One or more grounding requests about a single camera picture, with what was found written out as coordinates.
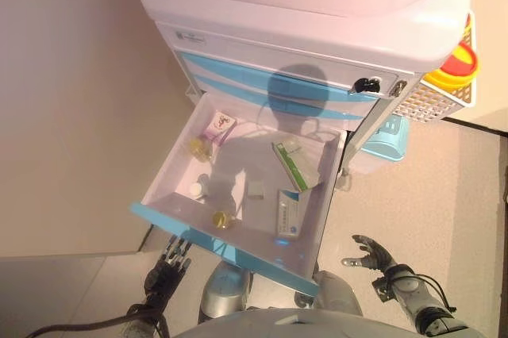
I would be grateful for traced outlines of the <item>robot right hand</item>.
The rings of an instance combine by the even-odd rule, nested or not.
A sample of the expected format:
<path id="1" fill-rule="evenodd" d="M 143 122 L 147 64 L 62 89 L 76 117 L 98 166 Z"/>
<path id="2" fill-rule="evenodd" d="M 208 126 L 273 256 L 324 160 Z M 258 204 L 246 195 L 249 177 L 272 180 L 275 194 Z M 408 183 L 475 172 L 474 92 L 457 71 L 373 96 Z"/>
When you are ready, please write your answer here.
<path id="1" fill-rule="evenodd" d="M 372 238 L 364 235 L 353 235 L 352 238 L 367 254 L 360 258 L 343 258 L 341 264 L 345 267 L 364 267 L 384 273 L 397 265 L 390 252 Z"/>

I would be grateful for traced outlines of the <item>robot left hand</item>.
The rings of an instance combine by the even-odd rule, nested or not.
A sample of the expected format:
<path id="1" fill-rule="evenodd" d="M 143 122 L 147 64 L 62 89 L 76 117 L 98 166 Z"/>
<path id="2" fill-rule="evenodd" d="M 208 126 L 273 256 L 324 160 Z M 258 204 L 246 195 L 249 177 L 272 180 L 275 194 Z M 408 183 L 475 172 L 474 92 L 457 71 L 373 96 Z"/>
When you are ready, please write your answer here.
<path id="1" fill-rule="evenodd" d="M 149 271 L 144 281 L 146 296 L 158 295 L 170 298 L 190 266 L 188 252 L 192 243 L 182 237 L 172 236 L 163 253 Z"/>

